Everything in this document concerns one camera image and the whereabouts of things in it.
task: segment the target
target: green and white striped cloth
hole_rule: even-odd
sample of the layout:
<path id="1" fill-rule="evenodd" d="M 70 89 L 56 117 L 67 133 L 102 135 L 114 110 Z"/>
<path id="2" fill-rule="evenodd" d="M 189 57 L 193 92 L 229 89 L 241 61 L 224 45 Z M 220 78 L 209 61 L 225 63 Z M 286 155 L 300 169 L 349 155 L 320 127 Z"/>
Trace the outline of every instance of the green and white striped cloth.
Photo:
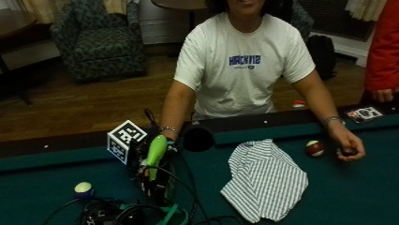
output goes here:
<path id="1" fill-rule="evenodd" d="M 241 143 L 229 158 L 232 180 L 221 190 L 241 216 L 278 222 L 309 185 L 308 174 L 273 140 Z"/>

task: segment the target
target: bracelet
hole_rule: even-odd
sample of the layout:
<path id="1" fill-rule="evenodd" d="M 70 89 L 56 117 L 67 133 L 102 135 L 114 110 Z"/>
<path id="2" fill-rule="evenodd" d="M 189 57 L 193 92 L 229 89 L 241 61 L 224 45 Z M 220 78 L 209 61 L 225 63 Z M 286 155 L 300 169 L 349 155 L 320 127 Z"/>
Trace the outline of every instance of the bracelet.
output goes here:
<path id="1" fill-rule="evenodd" d="M 332 116 L 332 117 L 329 117 L 329 118 L 325 120 L 325 123 L 324 123 L 325 128 L 329 127 L 329 123 L 330 123 L 333 120 L 338 120 L 338 121 L 342 123 L 344 126 L 346 125 L 346 121 L 345 121 L 340 116 Z"/>
<path id="2" fill-rule="evenodd" d="M 176 134 L 179 134 L 179 132 L 177 132 L 177 130 L 176 130 L 176 128 L 175 127 L 163 127 L 163 128 L 160 128 L 160 132 L 163 132 L 164 130 L 172 130 Z"/>

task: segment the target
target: armchair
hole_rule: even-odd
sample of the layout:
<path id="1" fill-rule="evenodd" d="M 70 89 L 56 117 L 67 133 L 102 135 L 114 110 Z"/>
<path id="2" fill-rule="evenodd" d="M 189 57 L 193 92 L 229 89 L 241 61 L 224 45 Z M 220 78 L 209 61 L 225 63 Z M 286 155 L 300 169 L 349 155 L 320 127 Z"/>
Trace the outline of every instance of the armchair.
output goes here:
<path id="1" fill-rule="evenodd" d="M 290 23 L 298 29 L 305 42 L 308 42 L 314 19 L 301 6 L 298 0 L 280 0 L 278 5 L 278 10 L 272 15 Z"/>
<path id="2" fill-rule="evenodd" d="M 108 14 L 104 0 L 71 0 L 50 31 L 70 74 L 78 82 L 136 76 L 145 72 L 138 4 L 127 15 Z"/>

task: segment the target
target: wooden table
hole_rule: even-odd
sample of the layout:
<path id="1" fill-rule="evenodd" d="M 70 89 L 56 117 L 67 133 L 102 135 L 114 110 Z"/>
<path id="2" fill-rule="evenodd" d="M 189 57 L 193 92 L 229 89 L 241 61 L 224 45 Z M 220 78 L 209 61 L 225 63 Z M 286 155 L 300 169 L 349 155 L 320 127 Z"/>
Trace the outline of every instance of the wooden table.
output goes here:
<path id="1" fill-rule="evenodd" d="M 207 0 L 151 0 L 160 8 L 189 12 L 189 30 L 195 28 L 195 11 L 208 8 Z"/>
<path id="2" fill-rule="evenodd" d="M 38 22 L 35 15 L 27 11 L 0 9 L 0 41 L 3 38 L 10 38 L 14 35 L 18 35 L 22 31 L 32 27 Z M 2 80 L 11 79 L 11 70 L 3 60 L 0 53 L 0 69 L 3 71 Z M 9 85 L 7 82 L 2 82 L 5 87 L 2 89 L 9 89 L 15 92 L 19 97 L 31 105 L 27 95 L 14 88 L 12 85 Z"/>

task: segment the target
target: red billiard ball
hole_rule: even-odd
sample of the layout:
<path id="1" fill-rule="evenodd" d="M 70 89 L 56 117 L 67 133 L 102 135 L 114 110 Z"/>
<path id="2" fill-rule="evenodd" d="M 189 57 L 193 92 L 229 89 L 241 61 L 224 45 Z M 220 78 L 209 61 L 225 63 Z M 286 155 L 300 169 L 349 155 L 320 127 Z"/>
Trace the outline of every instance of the red billiard ball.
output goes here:
<path id="1" fill-rule="evenodd" d="M 320 157 L 325 152 L 325 145 L 318 141 L 310 141 L 308 143 L 306 152 L 313 157 Z"/>

